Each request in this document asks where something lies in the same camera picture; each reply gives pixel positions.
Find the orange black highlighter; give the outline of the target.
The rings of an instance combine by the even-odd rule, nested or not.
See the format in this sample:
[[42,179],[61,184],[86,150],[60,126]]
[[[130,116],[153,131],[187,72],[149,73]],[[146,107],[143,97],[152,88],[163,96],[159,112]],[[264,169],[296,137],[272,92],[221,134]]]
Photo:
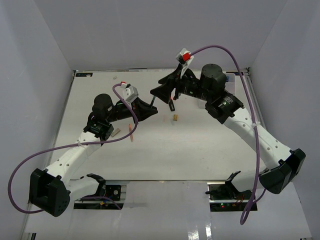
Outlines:
[[169,105],[169,109],[171,112],[174,112],[176,109],[175,109],[175,105],[174,105],[174,101],[173,101],[173,98],[170,97],[170,100],[168,102],[168,105]]

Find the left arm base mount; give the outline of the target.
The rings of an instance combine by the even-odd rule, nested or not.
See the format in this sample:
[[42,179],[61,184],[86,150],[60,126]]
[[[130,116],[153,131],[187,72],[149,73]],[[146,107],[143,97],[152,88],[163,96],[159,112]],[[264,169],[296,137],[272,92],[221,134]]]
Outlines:
[[125,185],[106,185],[102,197],[81,198],[75,201],[75,210],[121,210],[126,199]]

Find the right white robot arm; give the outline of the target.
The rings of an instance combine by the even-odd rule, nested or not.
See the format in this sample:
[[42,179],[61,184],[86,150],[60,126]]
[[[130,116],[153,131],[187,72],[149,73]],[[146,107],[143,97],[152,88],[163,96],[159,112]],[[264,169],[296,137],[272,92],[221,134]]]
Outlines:
[[306,154],[299,148],[292,150],[273,137],[259,123],[253,123],[244,104],[226,90],[228,77],[220,66],[206,64],[200,77],[181,66],[158,81],[159,86],[150,93],[168,104],[181,94],[205,101],[208,114],[236,133],[264,162],[266,170],[258,175],[258,188],[273,194],[282,190],[300,172]]

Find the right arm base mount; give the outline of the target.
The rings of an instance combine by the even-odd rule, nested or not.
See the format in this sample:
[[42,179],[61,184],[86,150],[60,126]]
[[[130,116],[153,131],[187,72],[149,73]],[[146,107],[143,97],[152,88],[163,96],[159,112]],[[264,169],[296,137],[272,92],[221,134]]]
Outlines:
[[250,190],[236,192],[225,184],[209,182],[205,194],[209,198],[209,207],[212,213],[242,212],[251,195]]

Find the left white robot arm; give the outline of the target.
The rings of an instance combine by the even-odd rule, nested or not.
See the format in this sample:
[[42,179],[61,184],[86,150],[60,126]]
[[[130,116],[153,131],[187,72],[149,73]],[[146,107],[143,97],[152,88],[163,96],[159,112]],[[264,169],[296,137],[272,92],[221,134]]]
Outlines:
[[75,146],[70,147],[44,170],[36,169],[30,176],[29,201],[54,217],[60,216],[71,201],[85,197],[99,200],[106,195],[106,180],[93,173],[73,180],[80,166],[97,151],[114,131],[112,123],[136,116],[143,121],[155,114],[155,106],[136,97],[127,107],[122,101],[113,103],[102,93],[95,97],[87,125]]

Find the green pen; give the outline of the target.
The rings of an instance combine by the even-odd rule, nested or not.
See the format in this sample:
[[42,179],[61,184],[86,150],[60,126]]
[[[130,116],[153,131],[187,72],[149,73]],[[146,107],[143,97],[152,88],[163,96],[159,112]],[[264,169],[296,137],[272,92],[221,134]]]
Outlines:
[[156,96],[153,96],[152,100],[151,100],[151,103],[150,103],[150,107],[152,107],[154,105],[155,99],[156,99]]

